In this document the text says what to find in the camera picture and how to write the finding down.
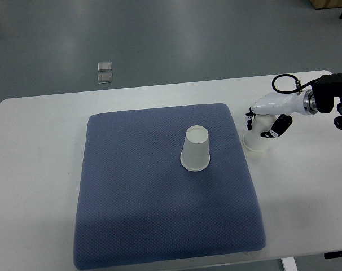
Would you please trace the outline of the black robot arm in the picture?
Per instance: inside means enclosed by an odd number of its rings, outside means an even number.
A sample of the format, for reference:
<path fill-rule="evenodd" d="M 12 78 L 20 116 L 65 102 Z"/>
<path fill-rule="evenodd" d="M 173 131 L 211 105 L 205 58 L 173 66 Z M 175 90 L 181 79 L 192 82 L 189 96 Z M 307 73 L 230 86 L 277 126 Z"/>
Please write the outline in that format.
<path fill-rule="evenodd" d="M 339 116 L 334 118 L 334 125 L 342 130 L 342 73 L 321 76 L 312 83 L 312 91 L 320 113 L 330 113 L 335 107 L 335 98 L 339 98 L 336 105 Z"/>

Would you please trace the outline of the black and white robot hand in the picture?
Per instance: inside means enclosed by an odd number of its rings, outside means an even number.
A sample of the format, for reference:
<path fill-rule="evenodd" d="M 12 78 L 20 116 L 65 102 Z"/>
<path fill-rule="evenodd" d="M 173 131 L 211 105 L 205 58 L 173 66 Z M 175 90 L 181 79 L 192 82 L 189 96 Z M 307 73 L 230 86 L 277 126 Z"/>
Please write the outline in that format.
<path fill-rule="evenodd" d="M 300 93 L 269 93 L 254 103 L 246 113 L 247 129 L 252 130 L 256 116 L 277 116 L 268 130 L 260 132 L 262 138 L 278 138 L 292 124 L 292 114 L 315 115 L 318 112 L 311 90 Z"/>

